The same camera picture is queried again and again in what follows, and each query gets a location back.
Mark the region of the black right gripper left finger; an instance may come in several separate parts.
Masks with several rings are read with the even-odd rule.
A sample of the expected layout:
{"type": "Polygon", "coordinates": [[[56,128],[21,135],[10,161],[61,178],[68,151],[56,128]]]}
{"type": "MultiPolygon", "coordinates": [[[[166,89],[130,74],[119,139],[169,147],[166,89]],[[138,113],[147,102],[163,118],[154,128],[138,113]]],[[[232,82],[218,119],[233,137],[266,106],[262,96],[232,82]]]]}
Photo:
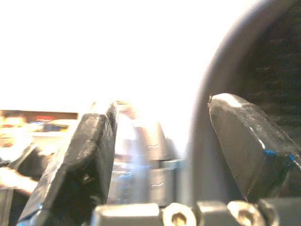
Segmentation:
{"type": "Polygon", "coordinates": [[[87,226],[108,199],[117,104],[86,113],[64,151],[54,155],[19,219],[20,226],[87,226]]]}

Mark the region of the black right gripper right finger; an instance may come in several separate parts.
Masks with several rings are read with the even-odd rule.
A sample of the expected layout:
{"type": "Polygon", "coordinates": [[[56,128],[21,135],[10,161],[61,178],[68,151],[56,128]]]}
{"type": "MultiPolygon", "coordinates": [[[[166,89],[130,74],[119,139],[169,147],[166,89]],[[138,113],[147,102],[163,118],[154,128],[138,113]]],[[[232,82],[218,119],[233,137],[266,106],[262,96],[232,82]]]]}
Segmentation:
{"type": "Polygon", "coordinates": [[[299,197],[301,147],[257,105],[230,93],[210,98],[212,127],[244,199],[299,197]]]}

